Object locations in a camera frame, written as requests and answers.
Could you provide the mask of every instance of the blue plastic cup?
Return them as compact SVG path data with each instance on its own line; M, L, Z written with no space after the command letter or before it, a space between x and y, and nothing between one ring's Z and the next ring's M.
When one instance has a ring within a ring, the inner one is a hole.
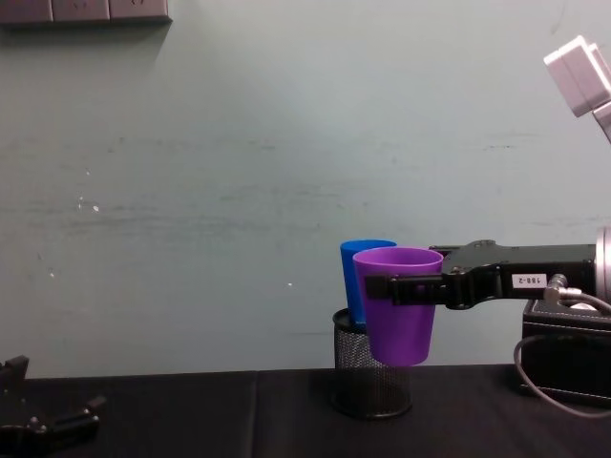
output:
M346 284L346 297L348 299L348 312L352 321L358 324L365 323L365 309L359 292L359 281L356 276L352 258L361 251L371 248L382 248L385 246L396 246L396 242L390 240L348 240L340 245L342 265L344 267L344 283Z

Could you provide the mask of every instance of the purple plastic cup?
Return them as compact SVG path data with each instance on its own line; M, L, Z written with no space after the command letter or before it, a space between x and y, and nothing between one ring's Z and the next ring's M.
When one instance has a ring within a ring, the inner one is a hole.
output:
M371 355L394 366L420 364L429 356L434 305L394 305L392 300L370 300L365 277L408 276L441 272L443 256L436 251L407 246L373 248L354 255L354 266L365 308Z

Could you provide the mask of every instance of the label sticker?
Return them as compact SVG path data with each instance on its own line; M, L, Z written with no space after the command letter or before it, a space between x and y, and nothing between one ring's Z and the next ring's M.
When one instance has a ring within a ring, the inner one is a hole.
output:
M545 289L547 275L545 274L513 274L514 289Z

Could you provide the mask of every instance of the black box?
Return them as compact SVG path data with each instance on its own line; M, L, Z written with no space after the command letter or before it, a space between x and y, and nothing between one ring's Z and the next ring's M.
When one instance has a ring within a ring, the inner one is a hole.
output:
M556 399L611 406L611 317L529 301L522 337L537 335L577 338L540 341L522 349L522 365L535 385Z

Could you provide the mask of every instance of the table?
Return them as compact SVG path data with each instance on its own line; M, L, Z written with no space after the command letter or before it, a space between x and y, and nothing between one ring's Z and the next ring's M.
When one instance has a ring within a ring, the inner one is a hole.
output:
M332 370L35 380L50 413L96 394L109 404L94 443L74 457L607 457L611 420L571 417L514 389L509 365L422 366L413 408L362 422L328 402Z

